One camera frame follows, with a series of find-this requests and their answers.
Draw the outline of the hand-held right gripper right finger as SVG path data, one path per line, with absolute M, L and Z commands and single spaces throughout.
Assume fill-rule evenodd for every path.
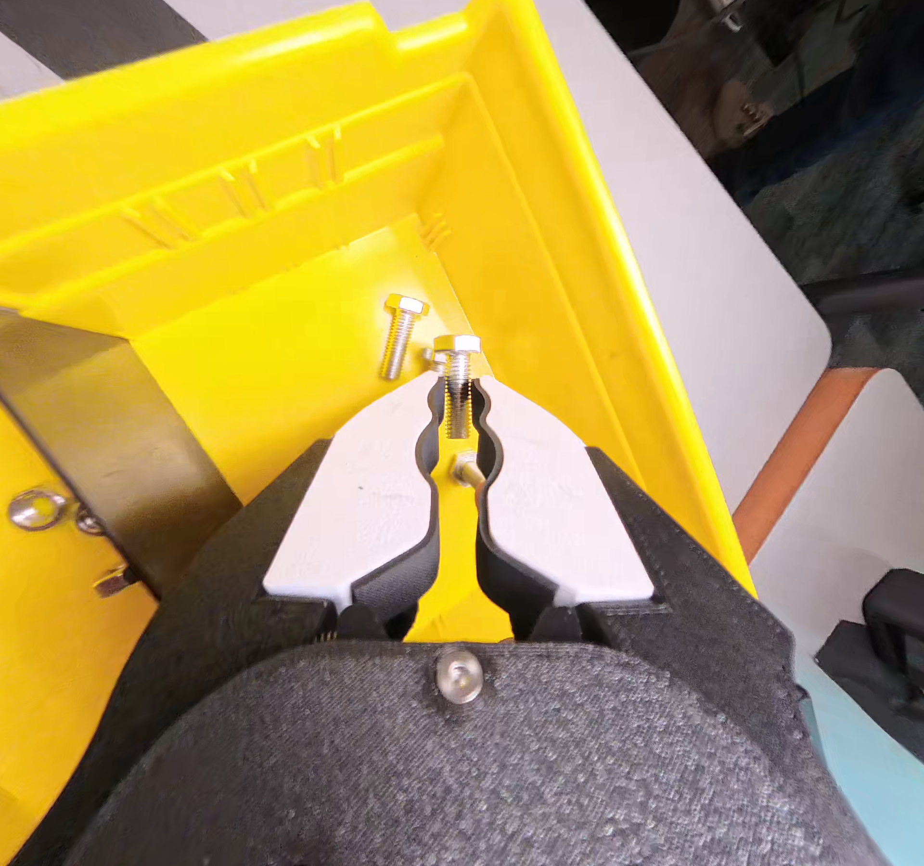
M 639 603 L 654 595 L 627 528 L 583 441 L 493 377 L 476 381 L 486 481 L 479 584 L 496 603 Z

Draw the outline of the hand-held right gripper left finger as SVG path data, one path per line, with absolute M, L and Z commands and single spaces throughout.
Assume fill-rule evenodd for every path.
M 440 561 L 441 379 L 421 375 L 332 438 L 263 578 L 273 597 L 362 605 L 388 621 L 433 586 Z

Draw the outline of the yellow plastic bin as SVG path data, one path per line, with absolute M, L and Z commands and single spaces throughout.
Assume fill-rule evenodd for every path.
M 601 448 L 752 594 L 719 481 L 533 0 L 391 31 L 346 5 L 2 104 L 2 310 L 130 341 L 241 507 L 411 356 Z M 6 516 L 33 488 L 66 519 Z M 158 599 L 2 403 L 2 864 L 70 778 Z

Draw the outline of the black bin divider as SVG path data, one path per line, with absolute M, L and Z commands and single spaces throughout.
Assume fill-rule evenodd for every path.
M 1 395 L 156 598 L 241 508 L 126 339 L 3 309 Z

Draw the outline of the black office chair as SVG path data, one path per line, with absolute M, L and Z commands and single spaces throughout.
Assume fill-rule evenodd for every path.
M 584 0 L 739 203 L 922 100 L 922 0 Z

